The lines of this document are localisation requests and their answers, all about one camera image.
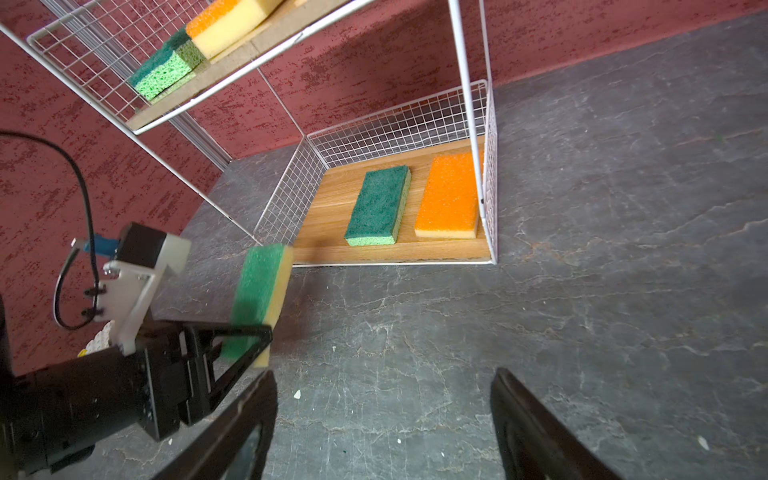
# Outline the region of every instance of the sponge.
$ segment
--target sponge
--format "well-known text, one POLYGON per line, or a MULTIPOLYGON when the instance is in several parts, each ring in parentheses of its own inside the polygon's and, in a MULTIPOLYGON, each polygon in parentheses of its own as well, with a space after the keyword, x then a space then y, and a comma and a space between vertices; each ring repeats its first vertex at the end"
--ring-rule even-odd
POLYGON ((128 83, 147 100, 192 72, 205 57, 182 28, 142 64, 128 83))
POLYGON ((149 100, 149 103, 154 105, 163 98, 166 98, 171 93, 175 92, 179 88, 181 88, 182 85, 186 84, 189 80, 192 80, 195 77, 194 70, 189 72, 188 74, 184 75, 180 80, 177 80, 176 83, 172 84, 170 87, 166 88, 159 94, 157 94, 157 97, 152 98, 149 100))
POLYGON ((478 191, 472 154, 438 155, 429 170, 416 218, 416 236, 477 238, 477 228, 478 191))
POLYGON ((366 173, 344 238, 349 245, 393 245, 411 186, 405 166, 366 173))
POLYGON ((282 0, 216 0, 187 25, 187 33, 213 58, 259 26, 282 0))
MULTIPOLYGON (((291 268, 292 247, 277 243, 248 250, 240 271, 230 324, 274 327, 283 308, 291 268)), ((250 337, 230 337, 224 342, 221 355, 232 360, 239 359, 254 342, 250 337)), ((254 366, 266 366, 269 358, 267 347, 254 366)))

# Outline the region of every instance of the wooden board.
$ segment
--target wooden board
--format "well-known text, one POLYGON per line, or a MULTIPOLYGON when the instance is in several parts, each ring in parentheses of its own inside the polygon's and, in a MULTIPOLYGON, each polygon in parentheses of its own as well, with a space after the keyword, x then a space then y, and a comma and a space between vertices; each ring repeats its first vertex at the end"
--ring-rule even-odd
MULTIPOLYGON (((478 138, 482 151, 482 137, 478 138)), ((488 241, 478 222, 478 237, 471 240, 419 238, 413 227, 424 196, 432 159, 440 153, 469 152, 469 140, 390 155, 328 170, 306 215, 296 242, 294 263, 326 265, 345 263, 485 262, 491 259, 488 241), (352 210, 367 171, 397 165, 411 167, 411 188, 394 245, 350 247, 346 233, 352 210)))
POLYGON ((126 124, 135 131, 157 120, 347 2, 349 0, 285 0, 255 30, 197 67, 194 78, 156 104, 136 112, 126 124))

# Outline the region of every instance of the wire mesh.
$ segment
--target wire mesh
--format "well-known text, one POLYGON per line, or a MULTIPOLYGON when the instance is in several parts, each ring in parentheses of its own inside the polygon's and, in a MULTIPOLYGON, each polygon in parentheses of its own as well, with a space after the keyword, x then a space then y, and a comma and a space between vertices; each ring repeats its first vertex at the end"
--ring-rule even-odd
POLYGON ((485 117, 488 127, 485 129, 485 166, 483 167, 483 188, 485 192, 485 222, 488 226, 488 247, 493 263, 498 261, 498 222, 496 218, 497 173, 498 173, 498 132, 496 131, 496 111, 493 102, 493 90, 488 92, 488 112, 485 117))
POLYGON ((305 138, 293 153, 253 235, 262 244, 293 243, 310 210, 326 166, 305 138))
MULTIPOLYGON (((486 83, 472 83, 478 135, 485 134, 486 83)), ((330 167, 469 137, 461 87, 401 104, 307 136, 330 167)))
POLYGON ((207 0, 94 0, 27 42, 115 117, 147 105, 127 79, 207 0))
MULTIPOLYGON (((486 135, 484 185, 486 207, 492 205, 488 225, 495 248, 496 130, 485 81, 472 84, 472 97, 478 135, 486 135)), ((293 243, 329 167, 468 138, 463 106, 462 89, 453 88, 308 135, 288 163, 254 236, 264 244, 293 243)))

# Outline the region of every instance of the blue connector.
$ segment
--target blue connector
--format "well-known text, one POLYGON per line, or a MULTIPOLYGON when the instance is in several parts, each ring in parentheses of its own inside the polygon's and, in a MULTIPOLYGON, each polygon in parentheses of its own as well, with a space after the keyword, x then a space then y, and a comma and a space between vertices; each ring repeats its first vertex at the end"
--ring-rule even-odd
MULTIPOLYGON (((119 240, 102 237, 98 233, 94 236, 94 241, 96 243, 96 254, 101 255, 102 257, 107 257, 109 260, 112 260, 114 258, 115 254, 118 251, 118 245, 120 245, 119 240)), ((83 251, 84 252, 91 251, 90 242, 85 244, 85 248, 83 249, 83 251)))

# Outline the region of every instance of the shelf leg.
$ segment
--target shelf leg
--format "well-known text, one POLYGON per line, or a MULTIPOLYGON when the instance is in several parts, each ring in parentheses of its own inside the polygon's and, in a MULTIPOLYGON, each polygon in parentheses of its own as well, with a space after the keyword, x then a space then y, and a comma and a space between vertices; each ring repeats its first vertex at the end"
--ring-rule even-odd
POLYGON ((493 89, 493 74, 491 73, 491 52, 488 48, 488 27, 485 24, 485 0, 479 0, 480 3, 480 29, 482 30, 482 47, 485 53, 485 75, 488 79, 488 94, 493 89))
POLYGON ((464 94, 464 115, 469 129, 469 143, 472 148, 472 161, 475 164, 475 183, 478 190, 478 203, 480 218, 485 224, 485 192, 482 188, 482 167, 480 164, 480 150, 478 148, 478 132, 475 126, 475 108, 472 103, 472 86, 469 80, 469 63, 467 62, 467 48, 464 43, 464 28, 462 27, 462 10, 458 0, 448 0, 451 11, 451 26, 453 27, 453 41, 456 45, 456 57, 458 59, 458 72, 462 79, 462 93, 464 94))
POLYGON ((259 75, 261 75, 261 78, 263 78, 264 83, 266 83, 266 86, 270 88, 272 95, 275 96, 278 103, 280 103, 280 106, 283 107, 283 110, 288 114, 288 118, 290 118, 290 120, 296 126, 296 129, 301 134, 301 139, 306 140, 306 142, 312 148, 312 151, 315 152, 315 155, 317 155, 317 157, 320 159, 320 163, 323 164, 326 170, 329 170, 330 166, 328 165, 328 162, 326 162, 326 159, 322 156, 322 154, 320 154, 320 150, 317 149, 315 144, 309 138, 307 138, 306 134, 304 133, 304 130, 299 126, 299 122, 297 122, 296 119, 293 118, 293 115, 288 110, 288 107, 286 107, 286 105, 283 103, 283 99, 280 98, 280 96, 277 94, 277 92, 275 91, 275 88, 272 86, 270 81, 266 79, 266 75, 264 74, 264 72, 261 71, 261 67, 257 67, 256 70, 259 72, 259 75))
POLYGON ((82 91, 72 80, 70 80, 69 77, 67 77, 65 74, 61 73, 56 67, 51 65, 48 60, 46 60, 42 55, 37 53, 32 47, 24 43, 19 37, 17 37, 10 29, 8 29, 5 25, 0 23, 0 31, 2 31, 5 36, 10 38, 16 45, 21 47, 22 50, 27 52, 29 56, 34 58, 40 65, 45 67, 46 70, 50 71, 61 83, 69 87, 70 90, 72 90, 75 94, 77 94, 78 97, 82 98, 85 103, 92 106, 98 113, 101 114, 102 117, 106 118, 110 121, 115 127, 118 128, 123 134, 125 134, 128 138, 130 138, 136 145, 141 147, 142 150, 146 151, 149 155, 152 156, 160 165, 166 168, 169 172, 171 172, 176 178, 184 182, 185 185, 187 185, 189 188, 194 191, 197 195, 199 195, 203 200, 205 200, 209 205, 211 205, 213 208, 215 208, 220 214, 224 215, 227 219, 229 219, 230 222, 234 223, 238 228, 240 228, 248 237, 250 237, 254 242, 256 242, 258 245, 259 241, 256 239, 256 237, 248 231, 243 225, 237 222, 237 220, 233 219, 231 215, 229 215, 226 211, 224 211, 223 208, 219 207, 213 200, 208 198, 206 194, 204 194, 199 188, 195 187, 189 180, 184 178, 176 169, 174 169, 172 166, 170 166, 168 163, 166 163, 165 160, 160 158, 159 155, 154 153, 151 148, 149 148, 147 145, 144 144, 139 138, 134 135, 134 132, 131 131, 128 127, 125 126, 121 121, 119 121, 117 118, 114 117, 109 111, 107 111, 104 107, 101 106, 98 102, 96 102, 94 99, 92 99, 88 94, 86 94, 84 91, 82 91))

